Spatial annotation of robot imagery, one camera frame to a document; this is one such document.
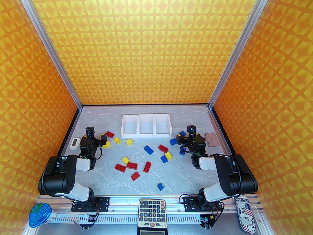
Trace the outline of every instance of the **blue cup lid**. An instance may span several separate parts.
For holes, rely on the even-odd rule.
[[[35,228],[40,226],[50,217],[52,213],[52,208],[46,203],[38,203],[33,206],[30,210],[28,222],[29,226]]]

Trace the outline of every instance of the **orange wall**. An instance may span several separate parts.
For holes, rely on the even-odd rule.
[[[19,0],[0,0],[0,233],[21,234],[76,106]]]
[[[313,234],[313,0],[269,0],[215,109],[276,234]]]
[[[207,103],[256,0],[32,0],[83,104]]]

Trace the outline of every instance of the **blue lego brick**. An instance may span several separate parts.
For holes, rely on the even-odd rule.
[[[163,186],[161,183],[159,183],[159,184],[157,185],[157,187],[159,188],[159,190],[163,190],[163,189],[164,189],[164,186]]]
[[[166,163],[168,161],[168,158],[164,155],[161,157],[161,160],[163,163]]]
[[[182,137],[186,136],[186,133],[185,133],[184,131],[181,131],[179,134],[180,134]]]
[[[153,153],[153,150],[149,147],[149,146],[145,146],[144,148],[143,148],[149,155],[151,155],[152,153]]]
[[[170,140],[170,144],[171,144],[171,145],[175,145],[175,144],[177,144],[176,139],[171,139],[171,140]]]
[[[186,150],[186,148],[185,148],[185,147],[182,147],[182,148],[180,149],[179,154],[181,154],[182,156],[184,156],[184,155],[185,155],[185,150]]]

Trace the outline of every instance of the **yellow lego brick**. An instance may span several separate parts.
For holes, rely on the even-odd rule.
[[[122,158],[122,161],[123,161],[124,164],[127,165],[128,162],[129,162],[129,159],[127,157],[124,157],[124,158]]]
[[[102,148],[109,148],[111,146],[110,141],[107,140],[105,145],[102,146]]]
[[[116,137],[115,139],[113,139],[117,144],[120,144],[122,141],[118,138],[118,137]]]
[[[172,155],[169,152],[166,152],[165,156],[168,160],[172,159]]]
[[[133,140],[132,139],[126,139],[126,144],[127,145],[132,145],[133,144]]]

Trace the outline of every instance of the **calculator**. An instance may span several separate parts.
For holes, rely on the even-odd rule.
[[[137,235],[168,235],[165,200],[139,200]]]

